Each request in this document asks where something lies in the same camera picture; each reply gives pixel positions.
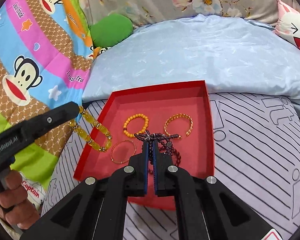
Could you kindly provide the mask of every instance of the blue gripper pad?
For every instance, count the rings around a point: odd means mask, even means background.
[[[152,142],[152,151],[153,151],[153,179],[154,179],[154,193],[157,195],[158,192],[158,180],[157,180],[157,176],[158,176],[158,171],[157,171],[157,156],[156,156],[156,148],[155,148],[155,144],[157,142]]]
[[[144,143],[143,146],[143,152],[145,153],[145,160],[144,160],[144,193],[145,195],[148,192],[148,164],[149,164],[149,143]]]

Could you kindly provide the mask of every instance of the red box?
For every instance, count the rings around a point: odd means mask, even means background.
[[[214,141],[209,97],[204,81],[179,82],[163,85],[127,89],[113,92],[102,109],[98,121],[110,131],[112,145],[123,140],[132,140],[141,153],[142,142],[129,138],[123,133],[123,124],[134,114],[144,114],[149,118],[150,133],[164,133],[165,122],[174,114],[188,114],[193,120],[193,130],[186,137],[189,120],[178,118],[168,125],[168,132],[178,133],[182,139],[173,139],[173,146],[180,152],[180,167],[192,176],[205,178],[214,174]],[[128,132],[139,132],[144,125],[142,118],[132,120],[127,127]],[[104,145],[106,137],[93,128],[90,134],[98,144]],[[120,145],[114,150],[115,159],[124,160],[131,155],[134,147],[131,143]],[[126,166],[128,163],[115,164],[110,158],[111,148],[106,153],[95,151],[85,145],[74,178],[82,181],[87,177],[103,179]],[[128,199],[141,205],[175,210],[173,197],[158,198],[154,195],[153,175],[148,174],[148,193],[146,197],[130,197]]]

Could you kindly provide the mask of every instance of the paul frank text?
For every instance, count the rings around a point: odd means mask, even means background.
[[[18,15],[19,19],[21,19],[25,13],[22,12],[22,8],[21,6],[18,5],[18,2],[16,2],[14,5],[12,5],[14,11],[16,12],[16,14]]]
[[[73,21],[73,23],[79,28],[79,26],[78,26],[78,24],[77,24],[77,22],[75,21],[75,19],[71,16],[71,14],[70,13],[68,13],[68,16],[69,16],[69,18],[70,18],[70,20],[72,20]]]
[[[83,82],[83,78],[81,78],[80,75],[76,75],[75,77],[72,77],[71,74],[70,74],[70,71],[68,71],[67,75],[68,75],[68,78],[71,82],[73,82],[73,81],[77,81],[77,82],[80,82],[80,83]]]

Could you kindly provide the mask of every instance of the blanket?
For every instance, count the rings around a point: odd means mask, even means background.
[[[81,105],[93,47],[78,0],[6,0],[0,9],[0,132],[69,101]],[[12,169],[38,207],[67,124],[19,152]]]
[[[300,117],[300,50],[269,26],[260,26],[198,15],[138,28],[98,56],[82,100],[134,87],[205,80],[209,93],[285,95]]]

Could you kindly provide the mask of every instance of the human hand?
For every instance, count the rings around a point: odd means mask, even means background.
[[[28,229],[39,219],[39,214],[27,199],[28,193],[21,185],[20,173],[14,170],[10,171],[5,177],[5,182],[8,189],[0,193],[0,205],[4,208],[15,207],[9,213],[4,214],[0,206],[0,218],[21,229]]]

